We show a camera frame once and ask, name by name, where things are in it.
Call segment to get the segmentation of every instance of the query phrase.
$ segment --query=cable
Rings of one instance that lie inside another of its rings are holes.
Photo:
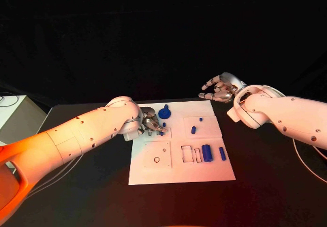
[[[75,167],[75,165],[78,164],[78,162],[79,162],[79,160],[81,160],[81,158],[82,158],[82,156],[84,156],[84,154],[81,155],[81,157],[79,157],[79,159],[76,160],[76,162],[75,162],[75,164],[74,164],[74,166],[71,167],[71,169],[66,171],[66,173],[49,184],[49,185],[46,185],[43,188],[40,188],[36,192],[33,192],[32,194],[29,194],[29,196],[26,197],[26,199],[32,196],[32,195],[35,195],[38,192],[40,192],[43,189],[46,189],[49,186],[52,186],[65,176],[66,176],[66,174],[71,172],[71,170],[74,169],[74,167]]]
[[[39,185],[36,188],[33,188],[33,190],[29,192],[29,194],[30,193],[33,193],[48,182],[50,182],[58,176],[59,176],[59,174],[65,171],[65,169],[69,167],[69,165],[71,165],[71,163],[74,162],[74,160],[75,160],[76,158],[74,158],[72,159],[72,161],[66,164],[66,166],[65,166],[65,168],[59,171],[59,173],[42,184],[42,185]]]
[[[326,155],[323,154],[323,152],[318,150],[318,148],[316,146],[313,146],[316,151],[320,153],[320,155],[324,157],[324,159],[327,159]]]
[[[314,176],[327,183],[327,181],[313,172],[313,170],[310,169],[310,167],[307,166],[307,164],[304,163],[301,157],[300,157],[300,154],[298,154],[298,149],[297,149],[297,145],[295,145],[295,140],[293,139],[293,144],[294,144],[294,148],[295,148],[295,151],[297,151],[297,155],[298,155],[298,158],[304,164],[304,166],[307,167],[308,171],[314,174]]]
[[[19,102],[19,96],[16,94],[13,94],[10,92],[0,92],[0,93],[6,93],[6,94],[14,95],[17,97],[17,100],[16,100],[16,102],[13,104],[10,104],[10,105],[0,105],[0,107],[9,107],[9,106],[14,105]]]

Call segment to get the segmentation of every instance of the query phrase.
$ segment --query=white cable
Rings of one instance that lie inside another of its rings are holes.
[[[293,139],[293,144],[294,144],[294,148],[295,148],[295,151],[297,151],[297,154],[298,154],[298,149],[297,149],[297,145],[295,145],[295,140]],[[307,164],[304,163],[301,157],[300,157],[300,154],[298,154],[298,158],[304,164],[304,166],[307,167],[308,171],[314,174],[314,176],[327,183],[327,181],[313,172],[313,170],[310,169],[310,167],[307,166]]]
[[[46,189],[50,185],[53,185],[53,184],[66,176],[66,174],[71,172],[71,170],[74,169],[75,165],[78,164],[78,162],[79,162],[82,156],[84,156],[84,154],[81,155],[79,159],[76,160],[74,166],[72,166],[71,169],[66,171],[66,173],[65,173],[65,174],[63,174],[63,175],[62,175],[62,176],[61,176],[49,185],[46,185],[46,186],[45,186],[43,188],[40,188],[36,192],[33,192],[32,194],[29,194],[29,196],[26,197],[26,199],[27,199],[32,195],[35,195],[38,192],[40,192],[43,189]]]
[[[66,164],[66,166],[65,166],[65,168],[59,171],[59,173],[42,184],[42,185],[39,185],[36,188],[33,188],[33,190],[29,192],[29,194],[30,193],[33,193],[48,182],[50,182],[58,176],[59,176],[59,174],[65,171],[65,169],[69,167],[69,165],[71,165],[71,163],[74,162],[74,160]]]
[[[326,155],[321,153],[321,151],[318,150],[318,148],[316,146],[313,146],[316,151],[320,153],[320,155],[324,157],[324,159],[327,159]]]

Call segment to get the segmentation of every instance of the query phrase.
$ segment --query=black table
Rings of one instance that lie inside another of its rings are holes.
[[[303,166],[291,139],[271,124],[254,130],[233,123],[232,104],[212,104],[235,181],[128,185],[133,142],[117,136],[25,201],[3,226],[327,226],[327,184]],[[40,131],[104,105],[55,106]]]

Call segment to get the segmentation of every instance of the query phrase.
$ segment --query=black curtain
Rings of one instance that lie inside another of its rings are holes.
[[[196,97],[233,73],[327,102],[326,5],[4,1],[0,90],[56,104]]]

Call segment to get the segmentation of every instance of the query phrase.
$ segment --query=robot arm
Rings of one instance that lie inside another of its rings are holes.
[[[269,86],[246,84],[231,74],[222,73],[202,89],[213,83],[215,94],[200,93],[199,97],[216,101],[232,101],[228,115],[256,129],[264,123],[275,125],[278,131],[301,142],[327,149],[327,104],[285,95]]]
[[[32,136],[0,147],[0,225],[13,215],[42,177],[92,150],[117,134],[133,140],[147,130],[166,131],[157,124],[154,110],[138,105],[127,96]],[[17,182],[6,162],[17,169]]]

